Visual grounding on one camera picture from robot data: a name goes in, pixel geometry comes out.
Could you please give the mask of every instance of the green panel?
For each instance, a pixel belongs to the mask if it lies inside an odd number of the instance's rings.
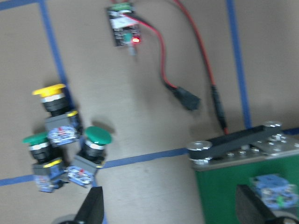
[[[237,184],[249,185],[249,178],[280,174],[299,186],[299,155],[209,171],[196,171],[206,224],[239,224],[235,214]]]

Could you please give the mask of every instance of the circuit board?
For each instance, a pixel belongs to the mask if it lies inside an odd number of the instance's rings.
[[[133,37],[140,39],[140,29],[136,21],[123,16],[123,13],[135,13],[132,3],[124,2],[113,4],[107,8],[107,15],[116,47],[125,46],[124,36],[131,33]]]

